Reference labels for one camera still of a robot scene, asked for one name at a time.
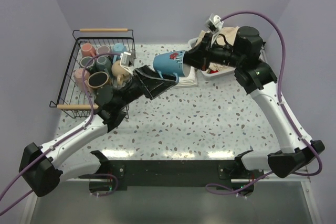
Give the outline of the blue speckled mug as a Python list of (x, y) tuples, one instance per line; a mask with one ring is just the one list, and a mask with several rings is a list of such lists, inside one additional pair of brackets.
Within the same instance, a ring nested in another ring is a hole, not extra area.
[(191, 67), (184, 63), (186, 51), (173, 51), (157, 55), (153, 60), (153, 68), (161, 78), (164, 75), (175, 77), (175, 82), (179, 83), (180, 77), (188, 77)]

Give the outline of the tan glazed round mug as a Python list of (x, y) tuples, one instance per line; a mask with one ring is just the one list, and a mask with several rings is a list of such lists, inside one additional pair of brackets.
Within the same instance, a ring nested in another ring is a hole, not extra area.
[(119, 86), (122, 86), (123, 83), (126, 82), (130, 77), (130, 73), (121, 67), (120, 60), (113, 63), (111, 67), (111, 72), (113, 76), (117, 79), (117, 84)]

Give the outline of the light blue faceted mug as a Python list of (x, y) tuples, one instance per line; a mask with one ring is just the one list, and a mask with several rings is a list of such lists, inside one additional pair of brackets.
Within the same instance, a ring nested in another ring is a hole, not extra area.
[(125, 52), (129, 52), (129, 49), (123, 43), (116, 43), (112, 46), (112, 53), (115, 56), (121, 56), (121, 54), (123, 54)]

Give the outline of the grey green faceted mug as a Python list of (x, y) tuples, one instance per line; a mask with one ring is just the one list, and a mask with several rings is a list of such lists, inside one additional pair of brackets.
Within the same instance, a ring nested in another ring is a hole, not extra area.
[(98, 71), (108, 72), (109, 75), (112, 74), (112, 62), (107, 56), (100, 56), (96, 60), (96, 68)]

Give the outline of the red inside patterned mug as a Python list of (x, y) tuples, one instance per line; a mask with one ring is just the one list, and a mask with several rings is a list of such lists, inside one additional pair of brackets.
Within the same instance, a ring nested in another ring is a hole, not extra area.
[(87, 86), (91, 88), (92, 90), (96, 90), (98, 88), (101, 88), (105, 85), (110, 85), (110, 84), (111, 84), (111, 78), (104, 71), (99, 71), (99, 72), (92, 74), (87, 80)]

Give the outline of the purple mug black handle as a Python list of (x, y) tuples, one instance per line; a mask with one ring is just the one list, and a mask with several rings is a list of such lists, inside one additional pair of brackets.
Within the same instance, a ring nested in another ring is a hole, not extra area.
[(96, 55), (99, 56), (110, 56), (112, 53), (111, 47), (108, 45), (101, 45), (96, 49)]

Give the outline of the dark green glossy mug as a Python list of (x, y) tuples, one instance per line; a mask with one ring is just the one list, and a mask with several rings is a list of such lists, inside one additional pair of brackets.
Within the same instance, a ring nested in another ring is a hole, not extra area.
[(97, 71), (96, 61), (92, 57), (82, 57), (79, 64), (81, 68), (85, 68), (90, 74)]

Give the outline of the salmon pink mug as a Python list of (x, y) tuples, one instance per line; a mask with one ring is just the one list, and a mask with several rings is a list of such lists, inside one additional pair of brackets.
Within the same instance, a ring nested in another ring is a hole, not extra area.
[(82, 44), (80, 50), (83, 58), (94, 57), (97, 55), (95, 47), (89, 42)]

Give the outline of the pale pink mug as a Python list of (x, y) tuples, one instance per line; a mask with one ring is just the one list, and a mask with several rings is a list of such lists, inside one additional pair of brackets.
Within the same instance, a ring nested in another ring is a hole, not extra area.
[(75, 70), (73, 75), (74, 75), (74, 80), (75, 80), (75, 83), (76, 83), (77, 87), (82, 92), (84, 92), (84, 85), (83, 85), (84, 82), (82, 80), (82, 76), (84, 77), (84, 80), (88, 80), (89, 77), (90, 77), (90, 73), (84, 68), (79, 68), (79, 69)]

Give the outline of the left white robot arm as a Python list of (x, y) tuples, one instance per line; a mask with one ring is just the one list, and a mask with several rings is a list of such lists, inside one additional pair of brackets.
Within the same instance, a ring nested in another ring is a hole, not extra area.
[(178, 82), (176, 73), (166, 74), (143, 66), (134, 69), (131, 80), (123, 87), (99, 88), (95, 99), (98, 108), (84, 122), (55, 140), (41, 146), (31, 143), (24, 148), (19, 167), (23, 179), (38, 197), (49, 194), (65, 174), (61, 164), (92, 140), (118, 127), (128, 104), (141, 96), (153, 100)]

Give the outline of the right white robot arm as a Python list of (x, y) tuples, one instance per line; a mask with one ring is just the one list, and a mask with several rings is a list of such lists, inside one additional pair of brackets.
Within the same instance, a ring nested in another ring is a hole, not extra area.
[(233, 45), (212, 43), (206, 33), (194, 48), (184, 54), (183, 62), (205, 70), (211, 63), (235, 69), (234, 76), (246, 93), (258, 104), (271, 125), (280, 149), (270, 154), (248, 151), (234, 165), (234, 173), (246, 178), (255, 169), (271, 170), (280, 178), (296, 174), (325, 150), (321, 140), (313, 140), (302, 128), (282, 94), (280, 82), (270, 65), (260, 60), (263, 39), (253, 27), (238, 29)]

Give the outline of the white plastic basin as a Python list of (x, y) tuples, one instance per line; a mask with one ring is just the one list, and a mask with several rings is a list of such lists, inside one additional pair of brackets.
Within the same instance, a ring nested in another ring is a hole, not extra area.
[[(197, 43), (198, 43), (198, 37), (190, 39), (187, 44), (189, 48), (193, 48), (196, 46)], [(210, 69), (208, 69), (206, 71), (201, 71), (201, 74), (203, 75), (205, 80), (212, 80), (222, 76), (233, 74), (234, 71), (235, 68), (233, 67), (225, 67), (222, 71), (210, 73)]]

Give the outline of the folded white towel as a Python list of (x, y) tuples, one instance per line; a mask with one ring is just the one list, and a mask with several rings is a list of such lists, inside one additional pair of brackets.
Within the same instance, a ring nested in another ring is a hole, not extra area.
[(194, 67), (191, 67), (189, 75), (187, 77), (179, 77), (179, 83), (173, 86), (172, 89), (191, 88), (196, 86), (198, 86), (196, 70)]

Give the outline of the beige cloth bag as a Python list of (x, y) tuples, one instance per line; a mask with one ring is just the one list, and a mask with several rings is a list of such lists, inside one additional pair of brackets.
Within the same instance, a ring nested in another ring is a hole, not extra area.
[[(235, 41), (235, 37), (236, 37), (236, 34), (238, 32), (238, 29), (239, 29), (239, 26), (236, 26), (236, 27), (223, 27), (220, 31), (220, 34), (223, 34), (226, 38), (226, 41), (230, 44), (230, 45), (234, 45), (234, 41)], [(204, 31), (202, 30), (199, 34), (199, 37), (197, 39), (197, 42), (196, 42), (196, 45), (198, 45), (202, 38), (204, 37), (204, 35), (206, 33), (209, 33), (208, 31)], [(220, 46), (224, 46), (226, 43), (223, 39), (222, 36), (218, 35), (217, 36), (217, 39), (216, 39), (216, 42), (218, 45)]]

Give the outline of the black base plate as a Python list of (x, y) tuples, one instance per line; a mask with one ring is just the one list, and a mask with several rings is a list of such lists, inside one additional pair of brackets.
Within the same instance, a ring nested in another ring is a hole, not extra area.
[(129, 187), (204, 187), (220, 184), (238, 189), (263, 172), (246, 170), (234, 160), (115, 160), (101, 164), (96, 174), (97, 177), (81, 176), (91, 179), (91, 193), (107, 193), (114, 186), (117, 190), (127, 190)]

